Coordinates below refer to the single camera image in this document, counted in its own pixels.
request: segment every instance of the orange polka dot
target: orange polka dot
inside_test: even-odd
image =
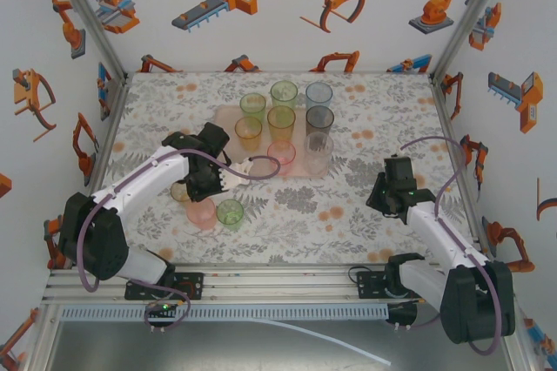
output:
[[[394,255],[393,250],[389,249],[388,247],[386,247],[385,249],[381,249],[379,251],[379,256],[381,257],[383,262],[387,262],[389,260],[389,257],[391,257],[393,255]]]
[[[330,212],[331,212],[331,216],[334,219],[340,219],[344,215],[345,209],[339,206],[335,206],[335,207],[331,207]]]
[[[364,130],[362,131],[362,136],[367,139],[373,138],[373,132],[371,130]]]
[[[166,260],[171,260],[172,258],[174,258],[174,251],[171,247],[163,247],[160,251],[158,251],[158,254],[161,256],[161,258],[164,258]]]
[[[426,186],[426,177],[419,173],[414,174],[414,177],[416,178],[418,188],[423,188],[424,186]]]
[[[379,255],[376,252],[369,252],[367,254],[367,260],[370,262],[377,262],[379,260]]]
[[[112,151],[118,153],[121,152],[124,148],[125,148],[124,142],[116,142],[114,146],[112,146]]]

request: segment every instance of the white wall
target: white wall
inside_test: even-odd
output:
[[[299,18],[318,21],[323,0],[258,0],[253,16],[233,10],[188,33],[171,21],[204,0],[132,1],[141,23],[124,34],[107,32],[127,71],[136,71],[148,53],[187,71],[222,71],[241,54],[264,71],[308,71],[326,54],[355,50],[361,52],[356,71],[385,71],[427,53],[433,55],[433,68],[466,8],[464,0],[453,0],[448,15],[456,23],[424,35],[408,20],[421,15],[428,0],[366,0],[352,24],[330,15],[327,34]],[[94,0],[90,3],[97,8]],[[347,15],[355,1],[345,6]],[[344,63],[327,68],[342,70]]]
[[[514,227],[526,241],[532,273],[515,273],[520,305],[554,340],[557,338],[555,268],[557,210],[547,209],[536,221],[536,178],[541,179],[541,200],[557,197],[555,132],[557,132],[557,0],[490,0],[502,3],[494,38],[483,51],[462,46],[449,73],[464,74],[462,111],[453,121],[457,138],[469,133],[489,148],[485,182],[478,207],[489,221]],[[520,132],[520,114],[487,91],[490,71],[520,85],[532,71],[540,74],[544,98],[538,104],[538,124]],[[449,111],[454,95],[447,99]],[[471,183],[473,165],[468,170]],[[500,260],[517,260],[511,241],[498,246]]]
[[[4,343],[38,306],[44,291],[48,252],[43,222],[63,213],[72,193],[84,191],[71,146],[77,112],[85,115],[101,145],[110,119],[101,122],[99,117],[97,64],[102,59],[92,39],[86,40],[85,55],[72,60],[62,19],[51,0],[0,0],[0,4],[0,173],[13,183],[0,198],[0,343]],[[73,10],[68,14],[77,28],[84,27]],[[42,74],[57,100],[44,111],[47,121],[57,127],[36,143],[33,138],[43,127],[30,111],[14,115],[23,106],[14,105],[11,73],[16,68]],[[43,104],[45,95],[39,89]],[[85,152],[93,152],[85,135],[80,144]],[[20,343],[16,352],[23,348]]]

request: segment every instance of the table surface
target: table surface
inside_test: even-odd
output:
[[[213,120],[220,105],[239,103],[248,92],[268,97],[271,85],[281,79],[299,87],[299,105],[304,105],[304,90],[311,82],[321,80],[333,88],[335,151],[329,174],[323,179],[255,181],[213,197],[216,204],[235,198],[244,205],[244,224],[236,232],[219,223],[199,231],[166,189],[128,218],[128,243],[175,263],[373,263],[393,253],[431,255],[400,220],[384,218],[365,205],[383,158],[412,139],[442,134],[426,75],[138,73],[131,81],[104,186],[150,157],[169,133],[195,134]],[[416,144],[406,154],[419,187],[436,193],[453,174],[441,141]],[[469,238],[456,183],[441,206]]]

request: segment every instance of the robotic arm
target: robotic arm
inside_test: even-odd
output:
[[[490,262],[455,231],[442,212],[436,216],[434,201],[430,190],[417,188],[410,158],[385,159],[385,171],[378,175],[366,205],[409,225],[431,249],[441,269],[434,269],[417,253],[392,256],[386,265],[388,293],[393,297],[404,296],[408,290],[418,293],[440,313],[454,343],[492,337],[495,308],[475,260],[487,271],[499,297],[501,335],[512,334],[513,279],[507,265]]]
[[[229,139],[221,127],[211,123],[205,124],[198,135],[172,133],[150,158],[115,184],[90,197],[81,192],[74,194],[68,199],[64,211],[58,244],[62,254],[77,262],[81,229],[86,217],[97,208],[97,213],[86,229],[84,269],[99,280],[118,276],[171,287],[174,266],[155,253],[128,247],[122,224],[125,224],[130,212],[174,182],[186,184],[192,201],[201,201],[234,186],[248,184],[249,180],[225,172],[209,159],[194,153],[206,153],[216,159],[221,152],[224,153]],[[191,150],[190,154],[179,153],[186,149]],[[250,159],[241,164],[232,164],[224,155],[226,166],[232,165],[234,171],[244,176],[252,167]]]

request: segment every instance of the purple cable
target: purple cable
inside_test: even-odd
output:
[[[154,284],[149,284],[148,282],[144,282],[144,281],[141,281],[141,280],[131,280],[131,282],[133,282],[134,284],[138,284],[139,286],[152,288],[153,290],[162,290],[162,291],[168,291],[168,292],[175,293],[175,294],[179,295],[180,297],[182,297],[184,299],[185,303],[187,303],[187,305],[188,305],[188,307],[185,309],[184,314],[182,314],[180,317],[178,317],[172,324],[170,324],[168,326],[165,326],[165,327],[153,327],[152,328],[153,330],[158,329],[159,332],[163,332],[162,329],[164,329],[164,331],[171,330],[172,328],[179,325],[180,322],[182,320],[184,320],[187,317],[187,315],[190,313],[191,301],[190,301],[190,298],[188,297],[188,294],[184,293],[183,291],[177,290],[176,288],[156,286]],[[143,315],[143,322],[149,327],[152,327],[152,324],[149,322],[149,313],[153,312],[155,310],[160,310],[160,306],[147,307],[145,309],[145,313]]]
[[[157,164],[165,161],[166,159],[168,159],[171,156],[174,155],[198,155],[201,156],[205,159],[210,160],[213,164],[221,167],[222,169],[224,169],[225,171],[228,171],[230,173],[232,173],[233,175],[236,175],[237,177],[240,177],[242,179],[249,179],[249,180],[263,180],[263,179],[269,179],[274,177],[275,175],[277,175],[280,171],[280,161],[276,158],[273,158],[272,156],[265,156],[265,155],[258,155],[258,156],[252,156],[250,158],[250,160],[254,160],[254,159],[269,159],[272,162],[274,162],[275,164],[277,164],[277,169],[275,169],[274,172],[268,174],[268,175],[263,175],[261,177],[255,177],[252,175],[245,175],[242,172],[236,172],[233,169],[231,169],[229,166],[225,165],[223,162],[221,162],[220,160],[215,159],[213,156],[205,153],[205,152],[201,152],[198,151],[196,149],[179,149],[176,151],[172,151],[172,152],[168,152],[164,155],[159,156],[158,158],[156,158],[154,161],[152,162],[157,162]],[[120,184],[116,185],[114,187],[114,192],[118,193],[120,191],[122,191],[122,189],[127,186],[130,182],[132,182],[132,180],[136,179],[137,177],[139,177],[142,173],[149,171],[151,168],[154,167],[154,165],[152,164],[152,162],[150,164],[146,164],[143,167],[141,167],[141,169],[139,169],[137,172],[134,172],[132,175],[130,175],[129,178],[124,179]],[[79,279],[81,280],[81,284],[84,286],[85,290],[87,290],[89,293],[94,293],[97,291],[98,289],[98,283],[99,280],[98,278],[95,279],[95,284],[93,284],[93,286],[91,286],[91,284],[89,284],[89,281],[87,281],[87,276],[85,274],[85,267],[84,267],[84,242],[85,242],[85,234],[87,234],[87,229],[89,228],[89,225],[91,224],[91,222],[93,221],[93,218],[95,217],[95,215],[98,213],[98,211],[106,204],[106,202],[113,198],[114,195],[113,194],[106,194],[99,202],[98,204],[96,204],[92,210],[89,212],[89,214],[87,215],[87,217],[85,218],[84,223],[81,225],[81,229],[79,230],[79,235],[77,237],[77,272],[79,273]],[[154,288],[154,286],[152,284],[147,285],[146,283],[141,284],[145,287],[152,287]],[[176,292],[174,290],[174,288],[170,288],[170,287],[158,287],[157,289],[162,289],[165,291],[169,291],[169,292]]]
[[[402,145],[400,147],[400,150],[402,151],[410,145],[414,145],[415,143],[422,142],[422,141],[425,141],[425,140],[431,140],[431,139],[445,140],[445,141],[459,147],[459,149],[462,153],[462,157],[464,158],[463,160],[466,160],[466,154],[464,153],[464,149],[462,149],[462,146],[460,146],[460,143],[457,142],[456,140],[453,140],[451,138],[446,138],[444,136],[426,136],[424,138],[417,138],[415,140],[412,140],[411,142],[406,143],[405,145]],[[459,176],[459,174],[462,172],[463,169],[464,169],[464,165],[461,164],[459,166],[459,168],[456,170],[456,172],[454,173],[454,175],[441,187],[441,189],[437,193],[437,197],[435,198],[435,210],[434,211],[435,211],[435,219],[445,229],[445,231],[448,233],[448,235],[451,237],[451,239],[454,241],[454,243],[460,248],[460,250],[466,254],[466,246],[459,240],[459,238],[457,238],[456,234],[454,234],[454,232],[445,223],[445,221],[443,219],[439,218],[439,206],[440,206],[441,196],[443,195],[443,192],[445,192],[446,188]],[[499,295],[495,291],[495,286],[493,285],[493,282],[489,278],[489,275],[487,274],[486,269],[480,264],[480,262],[477,259],[475,259],[473,257],[473,255],[468,254],[467,257],[472,261],[472,263],[476,266],[476,268],[478,268],[478,271],[480,271],[481,276],[484,278],[484,280],[487,283],[487,288],[489,288],[489,293],[491,294],[491,297],[492,297],[492,300],[493,300],[493,308],[495,310],[495,335],[493,336],[493,341],[492,341],[491,345],[489,346],[488,349],[486,349],[485,351],[482,351],[482,350],[478,349],[478,347],[476,347],[473,344],[473,342],[468,342],[468,344],[470,345],[470,348],[476,354],[487,356],[487,355],[490,355],[493,352],[495,352],[495,350],[499,347],[500,339],[501,339],[502,317],[501,317],[501,305],[500,305],[500,301],[499,301]]]

